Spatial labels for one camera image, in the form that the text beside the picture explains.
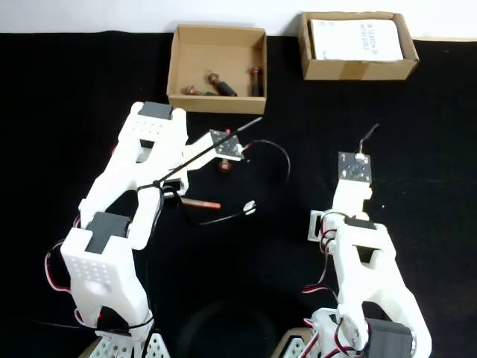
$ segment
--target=screw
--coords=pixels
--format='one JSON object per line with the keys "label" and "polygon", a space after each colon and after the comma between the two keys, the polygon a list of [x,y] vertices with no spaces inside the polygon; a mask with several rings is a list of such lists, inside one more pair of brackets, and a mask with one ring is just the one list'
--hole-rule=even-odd
{"label": "screw", "polygon": [[250,74],[252,75],[252,96],[259,97],[261,94],[261,88],[259,83],[259,73],[260,67],[253,67],[250,70]]}
{"label": "screw", "polygon": [[217,85],[219,84],[218,75],[216,73],[211,73],[207,76],[207,80],[210,84]]}
{"label": "screw", "polygon": [[232,97],[237,96],[236,91],[234,91],[232,89],[232,87],[230,87],[225,82],[220,81],[219,78],[218,78],[218,75],[216,73],[209,73],[206,76],[206,78],[207,78],[208,82],[217,89],[217,91],[220,95],[229,95],[229,96],[232,96]]}
{"label": "screw", "polygon": [[197,91],[194,86],[187,86],[184,89],[184,94],[186,94],[186,95],[217,95],[214,92]]}
{"label": "screw", "polygon": [[[226,129],[225,133],[227,136],[230,134],[230,129]],[[218,162],[218,170],[222,173],[228,173],[230,170],[232,170],[232,163],[229,162],[228,159],[222,159],[220,162]]]}

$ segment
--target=brown cardboard box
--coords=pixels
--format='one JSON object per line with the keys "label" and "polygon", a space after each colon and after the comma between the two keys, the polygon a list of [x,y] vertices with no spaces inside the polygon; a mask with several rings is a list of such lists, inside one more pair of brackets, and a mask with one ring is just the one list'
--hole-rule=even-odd
{"label": "brown cardboard box", "polygon": [[[227,26],[179,25],[174,32],[167,84],[169,102],[192,112],[262,114],[267,96],[267,45],[265,30]],[[251,97],[250,69],[262,67],[263,97]],[[184,95],[197,90],[217,92],[206,81],[217,73],[236,97]]]}
{"label": "brown cardboard box", "polygon": [[[312,57],[310,19],[391,19],[396,23],[403,60],[348,61],[316,60]],[[306,80],[405,80],[419,63],[416,48],[400,13],[302,13],[300,19],[301,65]]]}

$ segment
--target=perforated metal plate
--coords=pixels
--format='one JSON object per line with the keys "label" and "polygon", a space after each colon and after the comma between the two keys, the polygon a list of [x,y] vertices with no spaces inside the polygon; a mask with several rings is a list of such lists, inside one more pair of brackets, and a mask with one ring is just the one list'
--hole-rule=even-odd
{"label": "perforated metal plate", "polygon": [[[212,135],[212,141],[214,143],[223,139],[227,135],[227,133],[225,132],[214,131],[213,129],[210,130],[210,134]],[[220,144],[215,149],[215,151],[221,155],[227,155],[229,157],[237,157],[240,159],[244,159],[244,155],[240,152],[240,142],[237,136],[233,136],[229,140]]]}
{"label": "perforated metal plate", "polygon": [[371,183],[371,159],[369,155],[358,153],[338,154],[339,178]]}

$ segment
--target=copper bolt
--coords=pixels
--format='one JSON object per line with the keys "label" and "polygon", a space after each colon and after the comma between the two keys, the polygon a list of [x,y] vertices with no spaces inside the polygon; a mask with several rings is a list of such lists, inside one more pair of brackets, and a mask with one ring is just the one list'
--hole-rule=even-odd
{"label": "copper bolt", "polygon": [[260,73],[261,69],[260,67],[253,67],[251,70],[250,70],[250,74],[252,75],[252,78],[253,78],[253,82],[255,84],[257,84],[259,82],[259,73]]}
{"label": "copper bolt", "polygon": [[217,93],[214,93],[214,92],[197,91],[194,86],[187,86],[184,89],[184,94],[186,95],[217,95]]}
{"label": "copper bolt", "polygon": [[214,203],[212,201],[202,201],[202,200],[195,200],[189,198],[181,198],[180,199],[184,205],[189,205],[191,207],[204,207],[207,209],[220,209],[220,203]]}
{"label": "copper bolt", "polygon": [[195,92],[195,87],[194,86],[187,86],[185,89],[184,89],[184,93],[186,95],[195,95],[196,92]]}
{"label": "copper bolt", "polygon": [[[226,135],[228,136],[230,134],[230,129],[225,130]],[[220,162],[218,162],[218,170],[222,173],[228,173],[232,169],[232,163],[229,162],[227,159],[222,159]]]}
{"label": "copper bolt", "polygon": [[218,75],[216,73],[210,73],[207,76],[207,80],[210,84],[218,84],[220,81],[218,80]]}

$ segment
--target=mounting plate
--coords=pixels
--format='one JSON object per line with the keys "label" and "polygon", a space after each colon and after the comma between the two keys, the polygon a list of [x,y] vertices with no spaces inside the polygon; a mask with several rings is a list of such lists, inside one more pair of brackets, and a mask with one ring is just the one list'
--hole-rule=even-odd
{"label": "mounting plate", "polygon": [[[213,129],[210,130],[210,134],[212,135],[212,141],[214,143],[223,139],[227,135],[227,133],[225,132],[215,131]],[[239,138],[237,138],[237,136],[233,136],[229,140],[220,144],[215,149],[215,152],[220,155],[227,155],[228,157],[236,157],[236,158],[244,159],[245,156],[241,153],[240,149],[241,149],[241,146],[240,146]]]}
{"label": "mounting plate", "polygon": [[338,176],[343,180],[371,183],[371,158],[360,153],[338,154]]}
{"label": "mounting plate", "polygon": [[[159,333],[152,334],[147,349],[146,358],[171,358]],[[131,342],[115,342],[110,338],[103,337],[89,358],[131,358],[132,353]]]}

